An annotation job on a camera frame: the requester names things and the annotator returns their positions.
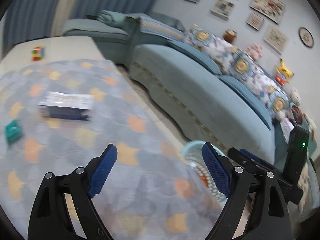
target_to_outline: round framed picture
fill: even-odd
[[[301,27],[299,29],[299,37],[302,43],[308,48],[312,48],[315,44],[315,41],[313,40],[310,31],[308,31],[305,27]]]

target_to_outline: rubik's cube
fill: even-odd
[[[32,60],[41,60],[44,57],[44,47],[37,46],[32,50]]]

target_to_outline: pink pig plush toy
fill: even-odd
[[[257,43],[252,44],[249,48],[247,48],[247,50],[248,50],[248,52],[247,52],[248,55],[254,61],[257,61],[259,58],[262,57],[262,55],[261,55],[262,47]]]

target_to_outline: patterned tablecloth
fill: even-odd
[[[37,103],[46,91],[92,94],[92,120],[44,119]],[[113,143],[118,160],[93,203],[114,239],[205,239],[221,206],[137,100],[107,60],[34,64],[0,79],[0,204],[22,236],[44,175],[70,174]],[[8,146],[14,119],[23,137]]]

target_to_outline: teal cube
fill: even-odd
[[[14,143],[22,136],[21,127],[18,125],[16,120],[12,121],[5,127],[5,136],[9,145]]]

